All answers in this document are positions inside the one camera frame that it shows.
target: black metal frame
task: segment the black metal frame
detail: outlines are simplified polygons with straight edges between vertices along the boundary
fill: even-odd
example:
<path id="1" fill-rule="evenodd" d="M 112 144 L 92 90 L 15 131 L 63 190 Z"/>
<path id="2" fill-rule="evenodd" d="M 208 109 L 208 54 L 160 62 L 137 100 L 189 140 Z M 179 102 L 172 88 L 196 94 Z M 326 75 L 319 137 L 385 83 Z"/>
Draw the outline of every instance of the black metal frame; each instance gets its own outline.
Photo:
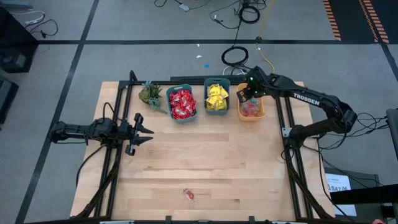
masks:
<path id="1" fill-rule="evenodd" d="M 131 101 L 131 92 L 132 92 L 132 87 L 134 85 L 141 85 L 144 83 L 143 81 L 137 81 L 137 78 L 133 72 L 130 73 L 130 80 L 128 81 L 119 81 L 118 85 L 118 93 L 116 95 L 116 102 L 114 106 L 114 114 L 113 114 L 113 121 L 117 121 L 118 119 L 118 114 L 120 111 L 120 106 L 121 106 L 121 101 L 122 101 L 122 93 L 124 89 L 127 88 L 127 95 L 126 99 L 124 102 L 124 111 L 123 111 L 123 116 L 122 119 L 127 119 L 128 112 L 129 112 L 129 105 Z M 189 85 L 203 85 L 203 81 L 190 81 L 187 82 L 185 81 L 159 81 L 159 82 L 154 82 L 155 84 L 160 84 L 160 85 L 180 85 L 180 84 L 189 84 Z M 234 80 L 231 79 L 231 85 L 238 85 L 240 84 L 240 80 Z M 288 147 L 288 142 L 285 141 L 285 137 L 283 137 L 282 134 L 282 128 L 285 128 L 285 121 L 284 121 L 284 114 L 282 110 L 282 103 L 280 101 L 280 98 L 275 99 L 275 103 L 277 106 L 277 113 L 278 113 L 278 118 L 279 118 L 279 124 L 280 124 L 280 131 L 281 131 L 281 137 L 282 137 L 282 142 L 284 145 L 284 152 L 285 152 L 285 158 L 290 157 L 289 153 L 289 147 Z M 289 119 L 289 124 L 290 126 L 295 125 L 294 121 L 294 116 L 293 116 L 293 111 L 292 111 L 292 106 L 290 103 L 289 98 L 285 98 L 285 104 L 286 104 L 286 109 L 287 109 L 287 116 Z M 101 174 L 101 180 L 100 180 L 100 187 L 95 193 L 94 197 L 91 199 L 90 203 L 86 206 L 86 208 L 79 213 L 75 217 L 71 217 L 71 219 L 68 220 L 55 220 L 55 221 L 49 221 L 49 222 L 38 222 L 38 223 L 43 223 L 43 224 L 66 224 L 66 223 L 99 223 L 100 221 L 110 221 L 112 217 L 112 210 L 113 210 L 113 203 L 114 203 L 114 197 L 116 193 L 116 184 L 118 181 L 118 174 L 119 174 L 119 166 L 120 166 L 120 161 L 121 161 L 121 155 L 123 153 L 123 144 L 120 144 L 118 148 L 116 148 L 116 154 L 114 157 L 114 163 L 112 166 L 112 169 L 109 171 L 109 166 L 110 166 L 110 161 L 111 161 L 111 156 L 112 156 L 112 148 L 108 147 L 106 150 L 105 158 L 104 158 L 104 164 L 103 164 L 103 170 Z M 297 162 L 297 171 L 300 176 L 300 180 L 304 183 L 305 186 L 307 186 L 306 179 L 305 179 L 305 171 L 303 167 L 303 161 L 302 161 L 302 156 L 300 153 L 299 149 L 293 149 L 296 162 Z M 304 197 L 304 204 L 305 204 L 305 211 L 307 213 L 306 217 L 303 217 L 300 211 L 300 205 L 299 205 L 299 196 L 297 195 L 297 187 L 296 187 L 296 182 L 294 181 L 291 176 L 289 176 L 289 184 L 290 184 L 290 193 L 292 195 L 292 203 L 294 207 L 294 214 L 295 214 L 295 220 L 293 222 L 305 222 L 305 223 L 331 223 L 331 224 L 345 224 L 348 222 L 345 221 L 340 221 L 340 220 L 330 220 L 330 219 L 319 219 L 319 218 L 313 218 L 313 213 L 312 213 L 312 206 L 310 205 L 310 202 L 307 200 L 307 198 Z M 109 197 L 108 197 L 108 202 L 107 202 L 107 207 L 106 207 L 106 214 L 105 216 L 100 215 L 101 211 L 101 206 L 103 203 L 103 194 L 106 191 L 106 189 L 110 185 L 110 191 L 109 191 Z M 89 217 L 91 212 L 94 210 L 93 217 Z M 234 224 L 240 224 L 240 223 L 269 223 L 268 220 L 266 221 L 255 221 L 254 217 L 248 217 L 249 221 L 248 222 L 241 222 L 241 221 L 231 221 L 231 222 L 225 222 L 225 221 L 197 221 L 197 223 L 201 222 L 206 222 L 206 223 L 234 223 Z M 156 221 L 148 221 L 148 220 L 135 220 L 134 223 L 140 224 L 140 223 L 193 223 L 193 221 L 172 221 L 172 217 L 167 216 L 165 220 L 156 220 Z"/>

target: paper sheet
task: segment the paper sheet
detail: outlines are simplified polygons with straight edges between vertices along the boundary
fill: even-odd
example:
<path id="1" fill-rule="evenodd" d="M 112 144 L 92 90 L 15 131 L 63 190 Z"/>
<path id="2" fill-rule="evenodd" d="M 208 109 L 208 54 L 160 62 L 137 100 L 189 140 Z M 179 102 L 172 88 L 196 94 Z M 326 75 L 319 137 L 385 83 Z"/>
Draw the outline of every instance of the paper sheet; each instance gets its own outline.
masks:
<path id="1" fill-rule="evenodd" d="M 349 178 L 346 175 L 326 174 L 326 179 L 328 180 L 329 192 L 331 193 L 342 190 L 351 190 Z M 342 209 L 345 214 L 356 217 L 355 205 L 337 206 Z M 336 207 L 334 207 L 334 209 L 336 215 L 343 215 Z"/>

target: wooden tabletop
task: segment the wooden tabletop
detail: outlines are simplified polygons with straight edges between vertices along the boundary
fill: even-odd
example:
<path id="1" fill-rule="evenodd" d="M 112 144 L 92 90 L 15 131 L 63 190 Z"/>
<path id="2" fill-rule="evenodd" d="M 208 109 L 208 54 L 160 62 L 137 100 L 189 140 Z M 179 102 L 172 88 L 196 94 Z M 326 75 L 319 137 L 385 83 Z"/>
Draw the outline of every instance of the wooden tabletop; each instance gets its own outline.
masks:
<path id="1" fill-rule="evenodd" d="M 168 87 L 162 87 L 165 110 Z M 138 98 L 142 87 L 133 86 L 128 121 L 133 123 L 135 113 L 140 112 L 143 125 L 155 134 L 150 135 L 153 140 L 136 147 L 135 156 L 123 153 L 112 219 L 164 220 L 171 215 L 173 220 L 248 220 L 254 215 L 256 220 L 295 220 L 286 164 L 280 157 L 283 147 L 275 101 L 263 97 L 266 116 L 258 122 L 245 122 L 238 118 L 236 86 L 230 88 L 230 110 L 224 116 L 206 114 L 203 86 L 192 87 L 198 117 L 191 123 L 177 124 L 170 115 L 144 104 Z M 102 84 L 95 118 L 102 117 L 105 102 L 114 105 L 117 88 L 118 82 Z M 308 103 L 291 101 L 296 124 L 312 123 Z M 283 100 L 282 105 L 288 123 Z M 109 108 L 106 115 L 112 117 Z M 317 148 L 314 140 L 305 144 Z M 98 147 L 98 142 L 90 141 L 85 157 Z M 82 211 L 97 191 L 105 151 L 93 156 L 82 169 L 71 215 Z M 301 152 L 309 190 L 334 216 L 322 190 L 318 154 L 304 147 Z M 186 198 L 183 189 L 194 193 L 194 202 Z M 298 196 L 305 216 L 300 190 Z M 106 192 L 102 214 L 107 199 Z"/>

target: small potted plant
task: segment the small potted plant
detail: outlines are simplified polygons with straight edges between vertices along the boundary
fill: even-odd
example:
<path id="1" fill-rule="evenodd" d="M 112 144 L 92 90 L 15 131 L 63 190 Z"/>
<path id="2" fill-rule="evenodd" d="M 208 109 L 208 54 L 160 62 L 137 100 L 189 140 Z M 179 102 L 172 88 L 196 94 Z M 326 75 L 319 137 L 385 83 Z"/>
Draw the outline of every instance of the small potted plant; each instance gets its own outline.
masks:
<path id="1" fill-rule="evenodd" d="M 152 109 L 167 114 L 167 111 L 160 108 L 159 93 L 162 91 L 160 85 L 155 85 L 151 81 L 142 84 L 144 88 L 139 92 L 138 97 L 142 102 L 148 104 Z"/>

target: white cable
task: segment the white cable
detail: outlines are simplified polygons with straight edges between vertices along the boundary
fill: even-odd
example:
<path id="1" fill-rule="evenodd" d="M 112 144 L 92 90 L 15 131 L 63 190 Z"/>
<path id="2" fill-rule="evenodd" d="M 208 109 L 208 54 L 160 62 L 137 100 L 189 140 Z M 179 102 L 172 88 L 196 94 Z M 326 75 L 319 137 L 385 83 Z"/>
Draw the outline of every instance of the white cable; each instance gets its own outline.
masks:
<path id="1" fill-rule="evenodd" d="M 24 13 L 15 13 L 15 12 L 12 12 L 11 14 L 12 14 L 12 15 L 19 15 L 19 16 L 21 16 L 21 15 L 28 15 L 28 14 L 32 14 L 32 13 L 36 13 L 36 12 L 41 12 L 42 14 L 45 14 L 43 11 L 32 11 L 32 12 L 24 12 Z"/>
<path id="2" fill-rule="evenodd" d="M 227 70 L 230 66 L 228 65 L 227 67 L 224 68 L 223 70 L 223 75 L 225 75 L 225 70 Z M 235 74 L 235 75 L 245 75 L 246 73 L 242 70 L 242 68 L 238 68 L 241 73 Z"/>
<path id="3" fill-rule="evenodd" d="M 40 16 L 40 17 L 37 18 L 37 19 L 31 20 L 31 21 L 25 21 L 25 22 L 24 22 L 25 25 L 33 25 L 33 24 L 36 24 L 36 23 L 40 22 L 40 21 L 44 18 L 45 13 L 44 13 L 43 11 L 32 11 L 32 12 L 24 12 L 24 13 L 15 13 L 15 12 L 12 12 L 11 14 L 12 14 L 12 15 L 17 15 L 17 16 L 23 16 L 23 15 L 28 15 L 28 14 L 32 14 L 32 13 L 38 13 L 38 12 L 41 13 L 42 16 Z"/>

